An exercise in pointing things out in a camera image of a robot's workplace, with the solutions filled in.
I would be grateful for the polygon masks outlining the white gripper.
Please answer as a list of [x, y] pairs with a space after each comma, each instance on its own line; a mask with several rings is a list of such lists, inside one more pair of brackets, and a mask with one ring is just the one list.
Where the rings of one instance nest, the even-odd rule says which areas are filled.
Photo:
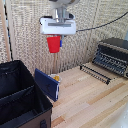
[[74, 20], [57, 23], [52, 18], [41, 18], [40, 32], [45, 35], [61, 35], [60, 47], [62, 47], [63, 35], [74, 35], [76, 33], [76, 23]]

